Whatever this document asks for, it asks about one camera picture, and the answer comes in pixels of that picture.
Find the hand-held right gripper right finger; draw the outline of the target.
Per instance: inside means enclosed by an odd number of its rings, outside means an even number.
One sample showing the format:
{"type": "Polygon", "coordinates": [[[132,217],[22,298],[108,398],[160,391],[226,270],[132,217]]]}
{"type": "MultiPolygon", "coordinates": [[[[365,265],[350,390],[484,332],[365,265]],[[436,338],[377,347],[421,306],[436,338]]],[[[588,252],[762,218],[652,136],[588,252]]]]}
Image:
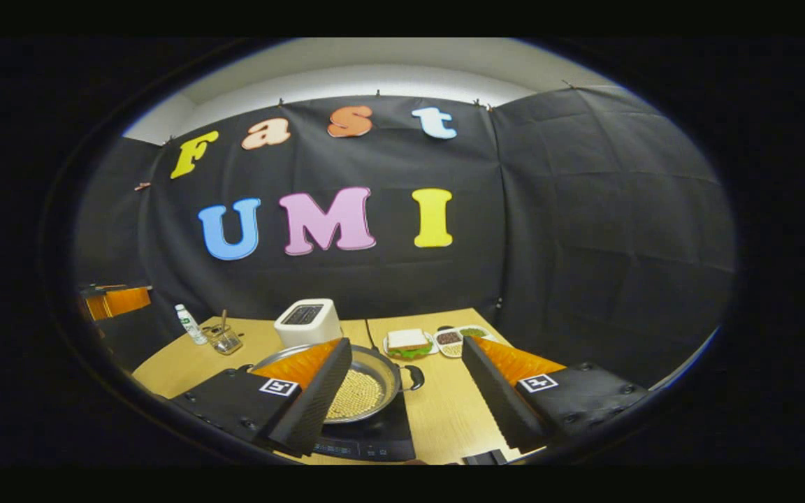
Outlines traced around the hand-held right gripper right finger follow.
{"type": "Polygon", "coordinates": [[[521,452],[601,432],[651,395],[597,363],[563,366],[486,338],[464,338],[461,357],[508,447],[521,452]]]}

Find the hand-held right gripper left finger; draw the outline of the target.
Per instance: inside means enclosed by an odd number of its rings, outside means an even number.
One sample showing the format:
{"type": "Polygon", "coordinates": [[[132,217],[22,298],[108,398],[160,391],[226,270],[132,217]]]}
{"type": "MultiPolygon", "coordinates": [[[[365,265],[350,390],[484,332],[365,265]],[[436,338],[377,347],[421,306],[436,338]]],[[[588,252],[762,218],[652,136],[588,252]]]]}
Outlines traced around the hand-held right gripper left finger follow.
{"type": "Polygon", "coordinates": [[[169,403],[237,442],[309,455],[351,361],[349,340],[335,338],[294,348],[275,362],[221,370],[169,403]]]}

